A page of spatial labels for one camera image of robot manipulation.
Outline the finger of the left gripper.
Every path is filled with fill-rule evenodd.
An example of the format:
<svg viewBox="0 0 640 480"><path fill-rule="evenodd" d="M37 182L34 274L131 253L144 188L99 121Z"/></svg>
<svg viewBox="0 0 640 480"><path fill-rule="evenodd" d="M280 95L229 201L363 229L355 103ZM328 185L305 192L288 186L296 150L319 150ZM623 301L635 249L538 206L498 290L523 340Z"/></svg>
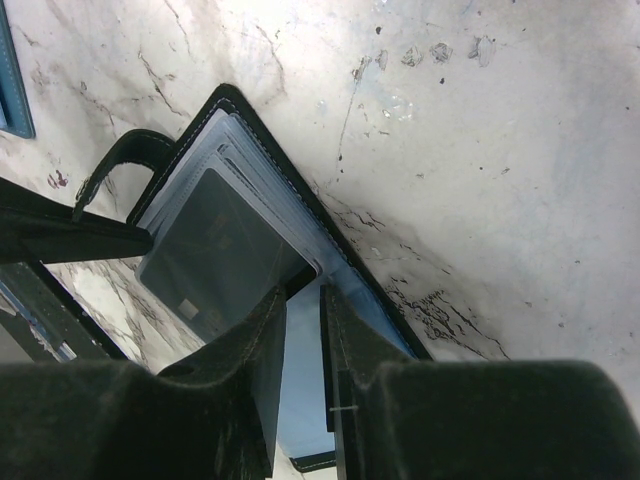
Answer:
<svg viewBox="0 0 640 480"><path fill-rule="evenodd" d="M1 326L35 361L127 358L41 263L1 267Z"/></svg>
<svg viewBox="0 0 640 480"><path fill-rule="evenodd" d="M44 264L142 256L150 233L106 217L72 219L72 208L1 180L1 263Z"/></svg>

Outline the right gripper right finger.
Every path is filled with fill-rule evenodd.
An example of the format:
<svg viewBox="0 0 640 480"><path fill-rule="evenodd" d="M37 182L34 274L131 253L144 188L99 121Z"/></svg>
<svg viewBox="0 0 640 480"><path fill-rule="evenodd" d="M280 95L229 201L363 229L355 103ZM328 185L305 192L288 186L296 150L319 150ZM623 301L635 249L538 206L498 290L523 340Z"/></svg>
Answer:
<svg viewBox="0 0 640 480"><path fill-rule="evenodd" d="M320 293L327 425L341 479L635 479L639 431L581 361L434 362Z"/></svg>

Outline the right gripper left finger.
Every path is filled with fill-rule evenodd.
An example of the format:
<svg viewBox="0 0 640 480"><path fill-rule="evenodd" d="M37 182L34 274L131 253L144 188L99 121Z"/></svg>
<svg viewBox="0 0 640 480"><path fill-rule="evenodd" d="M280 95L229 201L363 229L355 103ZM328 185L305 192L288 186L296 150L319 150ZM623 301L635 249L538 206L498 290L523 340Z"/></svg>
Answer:
<svg viewBox="0 0 640 480"><path fill-rule="evenodd" d="M271 477L285 323L277 287L159 373L124 360L3 366L2 477Z"/></svg>

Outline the black leather card holder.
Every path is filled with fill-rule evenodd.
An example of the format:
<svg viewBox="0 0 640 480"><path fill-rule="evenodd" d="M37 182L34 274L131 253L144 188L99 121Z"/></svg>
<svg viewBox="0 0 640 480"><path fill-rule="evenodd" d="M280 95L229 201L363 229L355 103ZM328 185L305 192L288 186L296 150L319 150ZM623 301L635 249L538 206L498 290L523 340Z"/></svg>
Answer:
<svg viewBox="0 0 640 480"><path fill-rule="evenodd" d="M75 220L125 163L153 173L127 218L154 240L137 279L200 339L220 338L273 287L286 290L278 441L298 471L333 467L347 478L346 439L333 424L348 411L334 405L324 288L424 359L408 320L237 87L218 86L177 140L122 136L79 189Z"/></svg>

